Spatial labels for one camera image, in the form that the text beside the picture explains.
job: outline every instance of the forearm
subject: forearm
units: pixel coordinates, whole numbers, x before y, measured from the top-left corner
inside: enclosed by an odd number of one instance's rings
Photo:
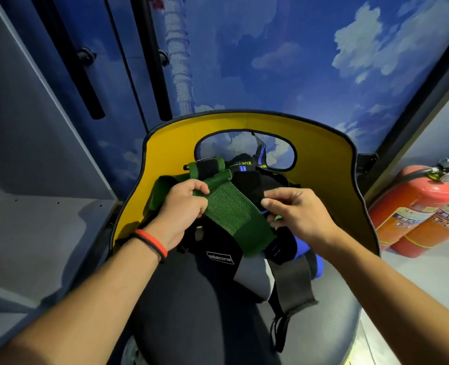
[[[449,310],[354,241],[331,262],[402,364],[449,365]]]
[[[13,338],[0,351],[0,363],[106,364],[157,264],[158,255],[132,239],[80,287]]]

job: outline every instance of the black seat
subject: black seat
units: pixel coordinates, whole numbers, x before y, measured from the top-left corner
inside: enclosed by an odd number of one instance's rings
[[[217,274],[216,263],[171,251],[130,318],[149,365],[341,365],[355,338],[360,306],[325,262],[313,281],[319,304],[294,315],[285,349],[272,350],[267,302]]]

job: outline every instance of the hand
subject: hand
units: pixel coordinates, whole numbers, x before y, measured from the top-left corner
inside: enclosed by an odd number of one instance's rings
[[[144,228],[167,251],[179,244],[185,230],[204,214],[208,206],[206,198],[192,195],[195,189],[205,195],[209,194],[208,185],[197,179],[189,179],[173,186],[157,217]]]
[[[344,233],[331,219],[322,201],[310,189],[276,188],[265,191],[261,205],[271,214],[267,221],[273,228],[287,226],[292,233],[320,256],[328,259],[331,249],[343,243]]]

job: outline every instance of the fire extinguisher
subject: fire extinguisher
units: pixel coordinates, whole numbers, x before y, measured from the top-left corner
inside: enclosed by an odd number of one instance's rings
[[[386,250],[449,203],[449,172],[441,167],[404,168],[368,213]]]
[[[449,203],[392,246],[397,253],[416,258],[449,239]]]

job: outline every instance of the red bracelet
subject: red bracelet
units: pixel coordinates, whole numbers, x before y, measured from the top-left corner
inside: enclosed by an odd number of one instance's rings
[[[142,239],[144,242],[146,242],[148,245],[153,247],[155,251],[162,257],[162,259],[165,259],[167,257],[168,251],[162,244],[150,233],[147,233],[143,231],[142,229],[137,229],[135,231],[136,236],[140,237],[139,239]]]

